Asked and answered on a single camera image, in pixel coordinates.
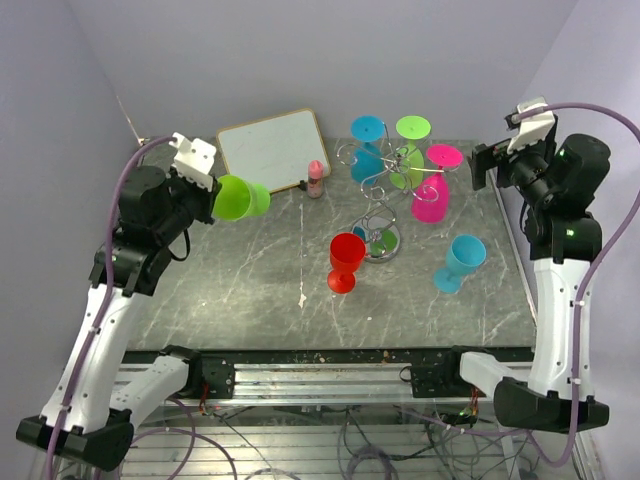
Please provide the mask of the small whiteboard with wooden frame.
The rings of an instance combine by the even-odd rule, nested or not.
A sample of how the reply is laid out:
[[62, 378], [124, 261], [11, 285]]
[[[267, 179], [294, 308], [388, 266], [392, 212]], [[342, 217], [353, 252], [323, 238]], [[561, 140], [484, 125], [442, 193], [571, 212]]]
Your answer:
[[278, 114], [220, 129], [217, 144], [229, 174], [261, 184], [271, 193], [294, 188], [308, 178], [313, 161], [331, 174], [329, 156], [313, 110]]

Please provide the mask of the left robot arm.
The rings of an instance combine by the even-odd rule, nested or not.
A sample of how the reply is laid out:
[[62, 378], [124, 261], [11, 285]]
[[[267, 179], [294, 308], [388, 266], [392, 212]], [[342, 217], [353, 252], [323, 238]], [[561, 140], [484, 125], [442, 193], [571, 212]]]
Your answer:
[[210, 224], [220, 185], [208, 172], [173, 165], [130, 170], [116, 191], [107, 239], [94, 256], [85, 316], [58, 385], [42, 411], [22, 419], [18, 441], [49, 457], [116, 470], [134, 432], [168, 397], [204, 384], [200, 353], [164, 348], [137, 378], [112, 390], [144, 300], [176, 257], [171, 243]]

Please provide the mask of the chrome wine glass rack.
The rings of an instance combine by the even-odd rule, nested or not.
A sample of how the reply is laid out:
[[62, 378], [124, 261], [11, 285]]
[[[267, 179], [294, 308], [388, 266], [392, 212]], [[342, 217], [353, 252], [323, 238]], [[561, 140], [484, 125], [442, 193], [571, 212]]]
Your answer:
[[[385, 168], [383, 172], [372, 186], [365, 186], [351, 178], [358, 185], [361, 194], [369, 202], [368, 210], [354, 221], [351, 232], [358, 235], [364, 241], [367, 249], [366, 260], [371, 263], [384, 263], [398, 254], [402, 240], [397, 225], [398, 214], [395, 203], [407, 200], [411, 213], [414, 190], [417, 188], [414, 190], [401, 190], [391, 184], [389, 175], [394, 172], [398, 166], [398, 161], [395, 157], [396, 150], [404, 146], [406, 140], [401, 138], [396, 132], [395, 124], [395, 132], [399, 135], [399, 141], [394, 142], [391, 139], [388, 125], [385, 122], [384, 125], [385, 133], [382, 138], [376, 142], [377, 147], [381, 151], [382, 160], [384, 161]], [[430, 143], [428, 137], [419, 145], [425, 160], [423, 180], [436, 172], [436, 166], [431, 163], [426, 156], [427, 148], [434, 145]], [[349, 168], [350, 175], [350, 166], [357, 144], [358, 142], [352, 137], [350, 141], [339, 141], [335, 148], [337, 160]]]

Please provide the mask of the red wine glass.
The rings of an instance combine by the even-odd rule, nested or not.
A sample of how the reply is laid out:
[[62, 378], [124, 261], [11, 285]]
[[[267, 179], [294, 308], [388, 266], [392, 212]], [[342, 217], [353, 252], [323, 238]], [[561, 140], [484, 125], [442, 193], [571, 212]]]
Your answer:
[[356, 285], [355, 273], [366, 255], [364, 241], [356, 234], [336, 235], [329, 248], [331, 271], [327, 277], [329, 288], [337, 294], [348, 294]]

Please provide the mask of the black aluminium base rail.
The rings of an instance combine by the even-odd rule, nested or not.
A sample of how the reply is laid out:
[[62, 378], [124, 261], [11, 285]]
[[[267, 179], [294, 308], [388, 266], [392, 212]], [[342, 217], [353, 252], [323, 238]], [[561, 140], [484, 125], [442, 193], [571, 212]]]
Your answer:
[[418, 403], [467, 398], [456, 371], [464, 346], [203, 350], [202, 387], [220, 405]]

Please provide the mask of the pink wine glass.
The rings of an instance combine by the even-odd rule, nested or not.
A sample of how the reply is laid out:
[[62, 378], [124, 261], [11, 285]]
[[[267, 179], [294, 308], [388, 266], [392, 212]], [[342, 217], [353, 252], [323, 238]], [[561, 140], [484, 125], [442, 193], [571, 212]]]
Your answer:
[[453, 146], [434, 144], [427, 148], [426, 156], [436, 166], [436, 172], [414, 190], [411, 213], [422, 223], [435, 224], [445, 218], [449, 205], [450, 188], [445, 174], [457, 169], [464, 155]]

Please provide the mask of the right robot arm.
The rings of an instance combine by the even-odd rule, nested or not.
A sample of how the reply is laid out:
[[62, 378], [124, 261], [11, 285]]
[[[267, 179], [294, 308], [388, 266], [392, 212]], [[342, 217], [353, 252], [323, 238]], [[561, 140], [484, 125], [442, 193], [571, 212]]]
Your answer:
[[589, 281], [602, 251], [602, 229], [588, 207], [610, 169], [609, 147], [595, 137], [555, 136], [519, 151], [508, 144], [475, 147], [472, 185], [514, 188], [528, 208], [524, 231], [534, 264], [537, 329], [534, 357], [521, 379], [487, 354], [465, 353], [444, 367], [442, 387], [465, 394], [474, 385], [493, 401], [505, 427], [567, 434], [606, 425], [610, 408], [596, 400], [589, 367]]

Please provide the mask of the blue wine glass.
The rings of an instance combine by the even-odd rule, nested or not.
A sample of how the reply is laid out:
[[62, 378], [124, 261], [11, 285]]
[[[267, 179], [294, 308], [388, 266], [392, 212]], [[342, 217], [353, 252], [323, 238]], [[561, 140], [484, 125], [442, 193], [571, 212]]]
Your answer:
[[473, 274], [486, 256], [486, 247], [478, 237], [468, 234], [455, 237], [446, 253], [445, 266], [434, 274], [434, 285], [441, 292], [457, 293], [463, 279]]
[[351, 124], [351, 135], [358, 142], [351, 162], [351, 178], [365, 186], [372, 186], [385, 166], [376, 142], [385, 133], [384, 122], [376, 116], [364, 115]]

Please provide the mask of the green wine glass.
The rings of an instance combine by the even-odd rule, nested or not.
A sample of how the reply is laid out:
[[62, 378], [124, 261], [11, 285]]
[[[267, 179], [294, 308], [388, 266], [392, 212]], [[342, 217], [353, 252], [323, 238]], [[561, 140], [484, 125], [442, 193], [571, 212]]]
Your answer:
[[270, 207], [269, 191], [260, 184], [247, 182], [234, 175], [218, 179], [220, 190], [213, 206], [213, 216], [224, 221], [238, 221], [260, 216]]
[[430, 122], [418, 115], [408, 115], [396, 122], [396, 132], [406, 144], [396, 150], [396, 170], [389, 175], [393, 186], [401, 190], [414, 190], [423, 180], [425, 160], [419, 145], [431, 132]]

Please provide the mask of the small pink bottle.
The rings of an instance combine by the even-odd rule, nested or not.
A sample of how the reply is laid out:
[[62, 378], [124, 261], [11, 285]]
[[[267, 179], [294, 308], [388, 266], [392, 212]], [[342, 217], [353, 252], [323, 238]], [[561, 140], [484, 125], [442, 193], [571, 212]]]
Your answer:
[[320, 198], [323, 194], [324, 165], [319, 160], [313, 160], [308, 165], [307, 195], [312, 199]]

